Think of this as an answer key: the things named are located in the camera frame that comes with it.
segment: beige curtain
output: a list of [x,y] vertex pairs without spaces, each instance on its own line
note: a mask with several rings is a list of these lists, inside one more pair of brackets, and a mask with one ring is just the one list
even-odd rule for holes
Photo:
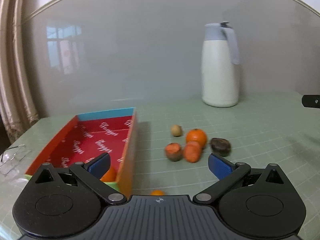
[[11,142],[38,121],[24,66],[22,0],[0,0],[0,114]]

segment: thermos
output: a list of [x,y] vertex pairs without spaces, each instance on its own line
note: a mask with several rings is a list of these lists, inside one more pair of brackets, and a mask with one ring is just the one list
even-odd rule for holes
[[239,83],[235,65],[239,64],[239,49],[229,22],[205,25],[202,49],[202,99],[216,107],[238,103]]

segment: box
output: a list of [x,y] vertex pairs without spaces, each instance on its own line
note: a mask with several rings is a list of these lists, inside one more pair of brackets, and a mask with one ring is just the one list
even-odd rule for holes
[[134,108],[78,114],[43,148],[25,175],[29,179],[45,162],[55,168],[66,168],[77,161],[87,163],[107,152],[117,176],[116,181],[105,183],[129,197],[137,136]]

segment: eyeglasses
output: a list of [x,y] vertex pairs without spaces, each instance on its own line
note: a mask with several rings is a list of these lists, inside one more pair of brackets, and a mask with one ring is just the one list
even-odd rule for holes
[[0,173],[7,175],[30,152],[25,144],[5,149],[1,155]]

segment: gray handle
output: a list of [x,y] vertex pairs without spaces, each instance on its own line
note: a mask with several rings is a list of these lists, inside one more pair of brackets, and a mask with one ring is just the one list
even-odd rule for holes
[[225,35],[227,36],[228,46],[230,49],[231,62],[235,65],[240,64],[239,48],[235,31],[231,28],[221,27]]

